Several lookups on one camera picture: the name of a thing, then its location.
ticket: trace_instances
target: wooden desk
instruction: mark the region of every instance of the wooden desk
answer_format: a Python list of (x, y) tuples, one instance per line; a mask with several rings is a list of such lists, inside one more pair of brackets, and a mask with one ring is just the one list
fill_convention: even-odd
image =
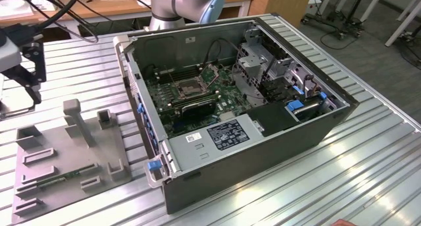
[[(82, 1), (88, 7), (91, 7), (102, 15), (107, 16), (111, 20), (135, 19), (152, 15), (151, 10), (147, 7), (139, 6), (136, 0), (92, 0), (91, 2), (87, 2), (88, 0)], [(251, 2), (252, 0), (225, 0), (224, 7), (240, 7), (239, 17), (243, 17), (249, 13)], [(80, 3), (76, 3), (72, 6), (72, 10), (90, 23), (107, 21), (104, 18), (99, 17), (94, 12), (91, 12)], [(46, 17), (39, 12), (34, 13), (35, 14), (32, 16), (2, 20), (0, 26), (8, 26), (16, 23), (36, 24), (46, 21)], [(56, 11), (46, 11), (48, 16), (52, 16), (55, 13)], [(79, 23), (68, 14), (60, 18), (59, 23), (71, 31), (80, 34), (78, 29)]]

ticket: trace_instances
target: power supply label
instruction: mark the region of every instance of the power supply label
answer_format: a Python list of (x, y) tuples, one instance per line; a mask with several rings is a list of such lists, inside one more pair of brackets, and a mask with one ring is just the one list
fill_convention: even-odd
[(208, 132), (220, 151), (251, 139), (237, 120), (209, 128)]

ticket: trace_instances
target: gray plastic block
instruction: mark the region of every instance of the gray plastic block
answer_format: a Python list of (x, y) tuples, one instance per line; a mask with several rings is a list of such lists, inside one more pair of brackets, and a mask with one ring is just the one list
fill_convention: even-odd
[(42, 179), (44, 179), (44, 178), (48, 178), (48, 177), (51, 177), (52, 175), (55, 175), (56, 172), (58, 172), (58, 168), (56, 168), (55, 166), (51, 166), (51, 167), (50, 167), (50, 170), (48, 170), (46, 173), (42, 173), (40, 175), (38, 175), (38, 176), (35, 176), (35, 177), (32, 177), (32, 178), (27, 178), (26, 175), (22, 175), (22, 181), (20, 181), (20, 182), (22, 182), (23, 184), (27, 184), (27, 183), (30, 183), (30, 182), (39, 181), (39, 180), (42, 180)]
[[(110, 127), (103, 129), (99, 121), (107, 122), (107, 117)], [(66, 121), (72, 124), (74, 117), (66, 117)], [(72, 125), (66, 125), (43, 131), (43, 135), (35, 137), (39, 146), (28, 150), (18, 148), (14, 209), (32, 198), (43, 201), (43, 207), (38, 211), (28, 211), (24, 216), (14, 214), (14, 224), (44, 215), (131, 181), (116, 114), (100, 112), (98, 117), (84, 120), (84, 123), (95, 138), (95, 148), (87, 147), (76, 124), (76, 130), (72, 130)], [(50, 149), (54, 149), (56, 154), (43, 158)], [(32, 154), (42, 156), (43, 160), (38, 159), (34, 164), (23, 164), (24, 156)], [(50, 171), (52, 166), (56, 167), (55, 173)], [(96, 176), (100, 178), (100, 184), (96, 181), (84, 182)], [(87, 185), (86, 189), (82, 188), (82, 182)]]
[(24, 201), (22, 204), (16, 205), (14, 209), (14, 214), (19, 216), (26, 216), (43, 208), (43, 201), (38, 198)]
[(27, 198), (30, 196), (34, 196), (40, 191), (42, 189), (36, 185), (34, 185), (30, 188), (26, 188), (26, 186), (22, 186), (16, 188), (15, 195), (18, 195), (20, 198)]
[(92, 137), (90, 128), (87, 126), (87, 123), (80, 115), (80, 102), (78, 99), (67, 100), (63, 102), (63, 112), (66, 115), (71, 116), (74, 118), (74, 122), (76, 126), (79, 127), (79, 131), (87, 141), (87, 144), (90, 147), (94, 147), (96, 145), (95, 139)]
[(108, 163), (108, 173), (114, 181), (119, 181), (122, 178), (127, 177), (127, 171), (122, 159), (119, 159), (119, 166), (116, 168), (112, 168), (111, 164)]
[(82, 133), (79, 131), (79, 127), (76, 125), (71, 125), (68, 127), (64, 128), (66, 129), (66, 132), (70, 136), (70, 138), (78, 138), (82, 136)]
[(99, 118), (102, 130), (112, 127), (111, 113), (108, 109), (98, 112), (98, 118)]
[(102, 179), (99, 176), (96, 176), (80, 182), (80, 189), (84, 191), (91, 191), (99, 188), (102, 185), (103, 185)]
[(34, 125), (19, 128), (16, 134), (16, 143), (24, 150), (28, 150), (42, 145), (35, 138), (38, 136), (42, 136), (42, 133)]
[(82, 170), (79, 173), (80, 175), (87, 176), (90, 174), (99, 172), (99, 170), (100, 170), (100, 166), (98, 163), (95, 163), (92, 164), (92, 167), (87, 168), (86, 170)]
[(72, 116), (64, 116), (64, 120), (66, 120), (68, 126), (72, 126), (76, 124)]
[(47, 150), (43, 151), (38, 151), (32, 154), (24, 155), (22, 158), (22, 163), (23, 164), (31, 164), (31, 163), (36, 163), (47, 158), (51, 158), (56, 155), (56, 151), (54, 150), (54, 148), (50, 148)]

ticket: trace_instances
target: white label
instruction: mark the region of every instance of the white label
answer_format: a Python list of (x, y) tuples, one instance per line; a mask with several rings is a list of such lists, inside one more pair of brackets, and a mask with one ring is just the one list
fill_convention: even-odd
[(196, 141), (196, 140), (199, 140), (201, 138), (203, 138), (203, 136), (200, 135), (199, 132), (195, 133), (194, 135), (190, 135), (190, 136), (186, 137), (188, 143), (191, 143), (192, 141)]
[(186, 43), (196, 42), (196, 37), (186, 38)]

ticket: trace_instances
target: motherboard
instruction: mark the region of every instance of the motherboard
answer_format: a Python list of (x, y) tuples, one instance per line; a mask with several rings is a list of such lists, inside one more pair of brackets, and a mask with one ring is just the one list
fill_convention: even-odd
[(228, 120), (252, 108), (232, 77), (232, 67), (209, 63), (155, 72), (148, 91), (170, 138)]

